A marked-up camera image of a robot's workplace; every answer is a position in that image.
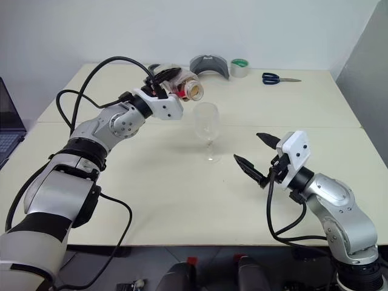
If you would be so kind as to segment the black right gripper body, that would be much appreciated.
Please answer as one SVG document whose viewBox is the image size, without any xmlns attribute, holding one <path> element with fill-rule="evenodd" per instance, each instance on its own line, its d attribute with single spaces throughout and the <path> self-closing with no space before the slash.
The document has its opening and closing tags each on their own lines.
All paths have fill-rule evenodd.
<svg viewBox="0 0 388 291">
<path fill-rule="evenodd" d="M 288 154 L 276 155 L 270 163 L 269 177 L 274 178 L 275 182 L 282 182 L 288 174 L 288 165 L 290 164 Z"/>
</svg>

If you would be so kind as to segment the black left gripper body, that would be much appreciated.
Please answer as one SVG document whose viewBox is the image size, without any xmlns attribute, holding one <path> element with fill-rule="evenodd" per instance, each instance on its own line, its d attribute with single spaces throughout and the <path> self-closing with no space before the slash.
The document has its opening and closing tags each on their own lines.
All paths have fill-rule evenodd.
<svg viewBox="0 0 388 291">
<path fill-rule="evenodd" d="M 148 96 L 167 99 L 167 93 L 162 88 L 161 83 L 165 81 L 165 76 L 162 73 L 158 73 L 151 79 L 149 76 L 144 80 L 144 93 Z"/>
</svg>

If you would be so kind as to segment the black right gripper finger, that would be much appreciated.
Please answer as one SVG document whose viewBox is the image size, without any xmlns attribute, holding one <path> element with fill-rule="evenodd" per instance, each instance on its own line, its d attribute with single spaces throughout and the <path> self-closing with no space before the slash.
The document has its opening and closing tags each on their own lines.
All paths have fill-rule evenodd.
<svg viewBox="0 0 388 291">
<path fill-rule="evenodd" d="M 267 185 L 267 177 L 264 176 L 262 173 L 257 171 L 254 167 L 254 165 L 246 160 L 245 158 L 234 155 L 233 156 L 241 170 L 250 178 L 252 178 L 255 182 L 258 183 L 259 186 L 266 186 Z"/>
<path fill-rule="evenodd" d="M 275 149 L 277 144 L 280 142 L 280 139 L 276 136 L 273 136 L 269 133 L 257 133 L 257 137 L 271 149 Z"/>
</svg>

